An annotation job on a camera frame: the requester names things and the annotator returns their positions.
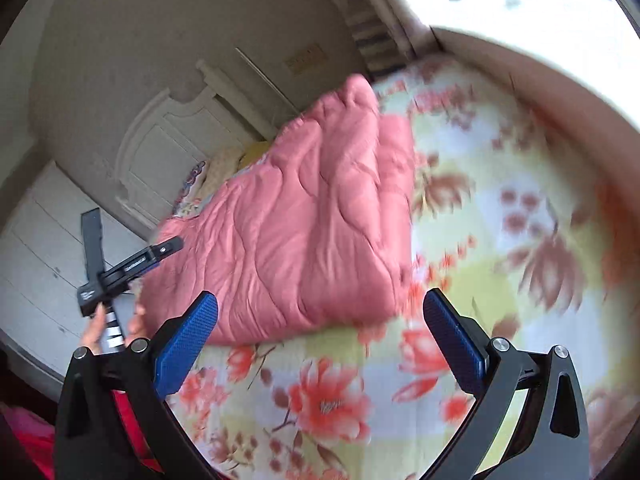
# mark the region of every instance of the white headboard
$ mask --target white headboard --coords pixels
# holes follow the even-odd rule
[[[196,163],[226,146],[247,147],[273,139],[266,121],[222,70],[196,63],[206,87],[191,102],[179,103],[161,91],[136,116],[118,150],[116,197],[123,209],[150,228],[169,215],[182,183]],[[231,113],[223,98],[255,131]]]

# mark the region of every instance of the silver bolt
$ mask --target silver bolt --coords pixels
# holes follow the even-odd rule
[[[140,352],[144,352],[146,347],[149,346],[149,341],[143,337],[139,337],[138,339],[134,339],[133,343],[131,343],[131,349],[139,354]]]
[[[79,346],[74,350],[74,357],[76,359],[82,359],[86,355],[86,346]]]
[[[503,337],[495,338],[491,344],[498,352],[506,352],[509,349],[509,342]]]
[[[554,352],[558,357],[561,357],[562,359],[569,357],[569,351],[562,345],[554,346]]]

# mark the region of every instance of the mattress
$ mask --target mattress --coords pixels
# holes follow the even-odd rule
[[[640,415],[638,237],[606,176],[542,114],[456,59],[375,86],[412,120],[413,279],[402,316],[277,344],[206,347],[168,399],[219,472],[242,480],[419,478],[473,399],[420,318],[438,286],[523,350],[570,350],[592,477]],[[516,394],[481,468],[500,460]]]

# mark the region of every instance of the hand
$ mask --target hand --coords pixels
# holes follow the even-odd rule
[[[127,325],[129,335],[125,338],[125,345],[129,346],[134,339],[146,337],[146,329],[143,317],[145,315],[145,307],[141,303],[136,302],[133,317]],[[100,348],[100,337],[107,327],[107,313],[103,304],[98,304],[95,309],[95,316],[89,322],[84,333],[80,338],[80,346],[86,346],[94,355],[102,353]]]

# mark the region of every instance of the folded comforter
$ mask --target folded comforter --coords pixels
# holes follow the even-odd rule
[[[199,216],[169,218],[158,241],[184,248],[143,281],[154,331],[202,290],[220,308],[211,344],[278,340],[330,324],[383,322],[411,279],[414,144],[351,76],[289,123],[259,163]]]

